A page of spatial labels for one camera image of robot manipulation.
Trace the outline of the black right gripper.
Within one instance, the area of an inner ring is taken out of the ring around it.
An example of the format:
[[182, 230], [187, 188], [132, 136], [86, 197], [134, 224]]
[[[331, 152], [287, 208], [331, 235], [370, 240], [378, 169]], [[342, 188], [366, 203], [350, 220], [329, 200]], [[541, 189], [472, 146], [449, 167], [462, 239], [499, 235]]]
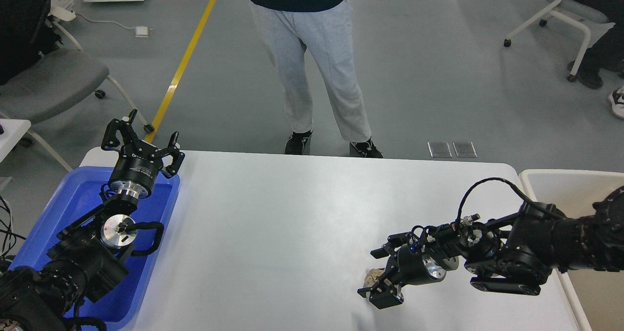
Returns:
[[404, 302], [403, 285], [424, 285], [441, 282], [447, 271], [459, 267], [459, 258], [435, 260], [420, 248], [410, 245], [411, 233], [388, 236], [388, 241], [370, 255], [374, 258], [388, 257], [385, 273], [379, 282], [370, 288], [357, 289], [362, 298], [367, 298], [377, 309], [387, 309]]

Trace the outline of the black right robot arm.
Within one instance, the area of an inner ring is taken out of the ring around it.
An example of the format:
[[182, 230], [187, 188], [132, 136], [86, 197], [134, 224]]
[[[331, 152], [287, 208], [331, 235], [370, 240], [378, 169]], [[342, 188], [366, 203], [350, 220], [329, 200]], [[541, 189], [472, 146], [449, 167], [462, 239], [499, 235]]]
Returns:
[[443, 281], [459, 257], [474, 275], [470, 284], [486, 292], [539, 295], [553, 269], [622, 271], [622, 187], [593, 203], [595, 214], [580, 218], [510, 188], [523, 200], [517, 213], [480, 222], [478, 214], [462, 217], [459, 210], [450, 223], [389, 235], [371, 252], [387, 258], [386, 266], [370, 271], [357, 293], [378, 309], [401, 305], [404, 285]]

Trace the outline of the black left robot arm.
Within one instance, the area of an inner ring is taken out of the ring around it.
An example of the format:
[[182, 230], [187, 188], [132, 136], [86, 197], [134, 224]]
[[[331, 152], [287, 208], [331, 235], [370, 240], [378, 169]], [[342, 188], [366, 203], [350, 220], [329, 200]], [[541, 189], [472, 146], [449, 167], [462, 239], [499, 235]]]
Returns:
[[82, 317], [86, 300], [98, 302], [129, 274], [129, 257], [156, 252], [165, 233], [160, 221], [136, 222], [139, 200], [153, 193], [158, 174], [176, 176], [185, 158], [174, 132], [165, 148], [140, 140], [132, 123], [134, 109], [107, 125], [101, 148], [116, 151], [118, 160], [102, 203], [57, 234], [47, 252], [50, 262], [40, 271], [19, 266], [1, 276], [3, 331], [80, 331], [85, 325], [105, 331], [97, 317]]

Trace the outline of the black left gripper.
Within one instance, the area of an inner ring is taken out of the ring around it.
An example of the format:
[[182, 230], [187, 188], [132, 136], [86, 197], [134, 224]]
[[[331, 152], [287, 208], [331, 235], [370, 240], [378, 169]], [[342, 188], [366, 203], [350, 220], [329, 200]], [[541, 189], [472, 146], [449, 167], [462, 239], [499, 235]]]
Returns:
[[158, 172], [166, 178], [174, 177], [180, 170], [185, 154], [178, 145], [179, 133], [170, 136], [169, 144], [158, 149], [157, 158], [162, 163], [163, 158], [171, 156], [172, 162], [168, 166], [154, 163], [150, 155], [156, 151], [154, 146], [138, 146], [138, 137], [132, 127], [132, 122], [138, 113], [132, 109], [131, 113], [122, 119], [114, 118], [106, 127], [101, 149], [116, 151], [118, 160], [109, 178], [109, 188], [114, 191], [129, 189], [135, 198], [147, 198], [152, 194]]

